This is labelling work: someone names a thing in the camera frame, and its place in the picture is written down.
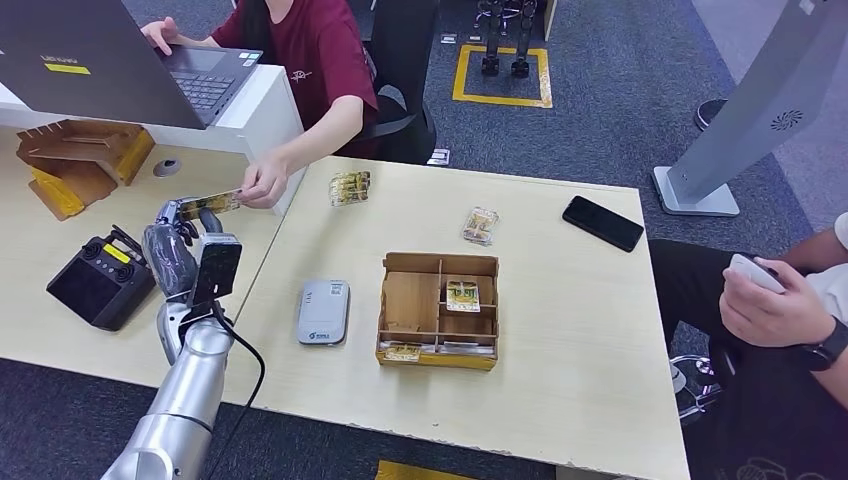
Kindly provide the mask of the person's right hand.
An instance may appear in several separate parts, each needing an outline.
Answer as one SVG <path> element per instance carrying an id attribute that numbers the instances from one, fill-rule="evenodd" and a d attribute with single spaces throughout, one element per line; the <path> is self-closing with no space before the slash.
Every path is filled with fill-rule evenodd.
<path id="1" fill-rule="evenodd" d="M 140 28 L 148 42 L 165 55 L 172 54 L 172 45 L 179 39 L 179 31 L 174 19 L 166 16 L 163 20 L 150 22 Z"/>

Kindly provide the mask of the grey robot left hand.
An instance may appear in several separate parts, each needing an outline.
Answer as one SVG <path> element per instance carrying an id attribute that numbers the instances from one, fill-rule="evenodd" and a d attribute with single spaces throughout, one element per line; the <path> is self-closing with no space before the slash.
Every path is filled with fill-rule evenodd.
<path id="1" fill-rule="evenodd" d="M 143 233 L 145 260 L 168 299 L 187 296 L 200 278 L 204 251 L 191 249 L 201 239 L 193 221 L 199 219 L 206 233 L 223 232 L 211 204 L 201 200 L 197 206 L 196 201 L 191 197 L 166 201 Z"/>

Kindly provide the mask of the person's left hand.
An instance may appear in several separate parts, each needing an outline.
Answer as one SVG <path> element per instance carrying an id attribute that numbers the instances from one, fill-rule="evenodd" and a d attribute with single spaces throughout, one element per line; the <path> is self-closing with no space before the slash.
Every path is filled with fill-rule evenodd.
<path id="1" fill-rule="evenodd" d="M 269 157 L 250 164 L 238 195 L 240 203 L 257 209 L 274 207 L 286 190 L 288 177 L 287 164 L 282 158 Z"/>
<path id="2" fill-rule="evenodd" d="M 785 291 L 777 294 L 737 271 L 724 270 L 719 298 L 724 327 L 738 339 L 764 348 L 820 344 L 828 338 L 836 320 L 805 278 L 781 260 L 756 262 L 775 270 Z"/>

